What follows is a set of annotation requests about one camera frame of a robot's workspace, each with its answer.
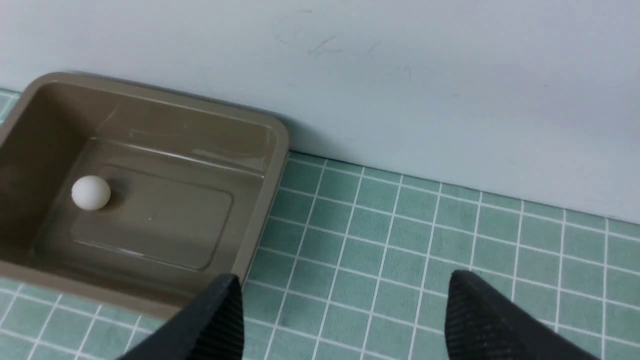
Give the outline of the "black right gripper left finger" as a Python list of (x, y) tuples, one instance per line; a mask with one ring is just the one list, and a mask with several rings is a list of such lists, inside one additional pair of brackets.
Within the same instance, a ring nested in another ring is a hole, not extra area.
[(158, 330), (121, 360), (241, 360), (245, 347), (242, 286), (218, 275)]

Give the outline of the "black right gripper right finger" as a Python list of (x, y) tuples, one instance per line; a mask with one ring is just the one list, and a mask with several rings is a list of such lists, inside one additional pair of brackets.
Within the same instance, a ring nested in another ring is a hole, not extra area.
[(450, 360), (594, 360), (467, 269), (452, 272), (445, 312)]

